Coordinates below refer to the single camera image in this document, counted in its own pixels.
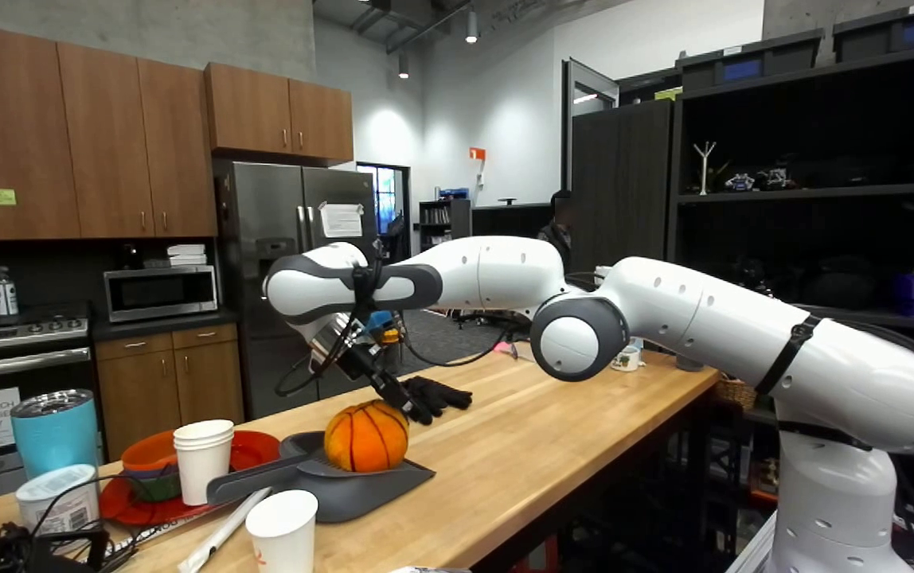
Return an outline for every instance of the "kitchen counter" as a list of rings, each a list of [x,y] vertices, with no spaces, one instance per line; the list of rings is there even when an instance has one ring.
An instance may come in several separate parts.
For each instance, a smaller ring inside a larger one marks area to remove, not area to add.
[[[425,483],[364,518],[317,524],[317,573],[479,563],[718,379],[715,370],[687,372],[661,352],[646,352],[643,370],[609,365],[588,382],[567,385],[544,377],[527,349],[520,360],[486,352],[476,363],[420,377],[472,393],[475,404],[444,411],[432,426],[409,426],[406,459],[436,472]],[[360,389],[242,426],[283,438],[326,431],[331,415],[370,398],[375,398],[373,389]],[[0,498],[0,524],[6,518],[16,518],[13,498]],[[143,540],[120,569],[176,569],[214,530],[216,518]],[[207,569],[254,569],[248,536],[234,533]]]

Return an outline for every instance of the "orange basketball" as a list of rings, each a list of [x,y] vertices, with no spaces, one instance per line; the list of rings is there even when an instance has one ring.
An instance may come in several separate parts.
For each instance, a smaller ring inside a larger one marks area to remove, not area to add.
[[[386,402],[338,411],[326,431],[326,455],[346,472],[386,472],[400,464],[406,422]]]

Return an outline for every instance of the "refrigerator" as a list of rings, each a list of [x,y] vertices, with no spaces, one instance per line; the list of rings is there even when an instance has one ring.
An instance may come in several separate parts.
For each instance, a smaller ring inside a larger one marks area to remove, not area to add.
[[[353,241],[373,259],[373,178],[248,158],[219,158],[214,175],[222,289],[227,305],[239,311],[245,416],[267,416],[364,385],[338,370],[309,382],[309,347],[267,305],[262,281],[278,259],[326,241]]]

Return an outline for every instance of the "light fixture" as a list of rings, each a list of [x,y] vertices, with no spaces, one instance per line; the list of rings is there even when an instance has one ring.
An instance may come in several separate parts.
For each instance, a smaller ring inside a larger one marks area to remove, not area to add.
[[[466,44],[476,44],[476,37],[479,37],[476,14],[469,11],[469,14],[466,14]]]
[[[397,79],[409,79],[409,61],[406,61],[406,55],[404,50],[397,50],[397,57],[396,57],[397,64],[396,64],[396,72],[397,72]]]

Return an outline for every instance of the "butcher block table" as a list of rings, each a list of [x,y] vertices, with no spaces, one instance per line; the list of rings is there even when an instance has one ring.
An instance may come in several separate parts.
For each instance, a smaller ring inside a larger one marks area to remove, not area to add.
[[[643,357],[643,370],[609,365],[588,382],[557,382],[527,352],[486,352],[469,365],[424,370],[425,379],[472,393],[475,404],[444,411],[432,426],[409,426],[406,459],[436,475],[364,518],[317,524],[314,569],[392,573],[479,563],[718,379],[715,370],[675,370],[661,352]],[[375,398],[373,389],[242,426],[272,436],[311,433],[367,398]],[[0,498],[0,524],[13,518],[13,498]],[[219,518],[199,518],[143,540],[120,569],[176,569],[216,524]],[[259,569],[245,530],[202,569]]]

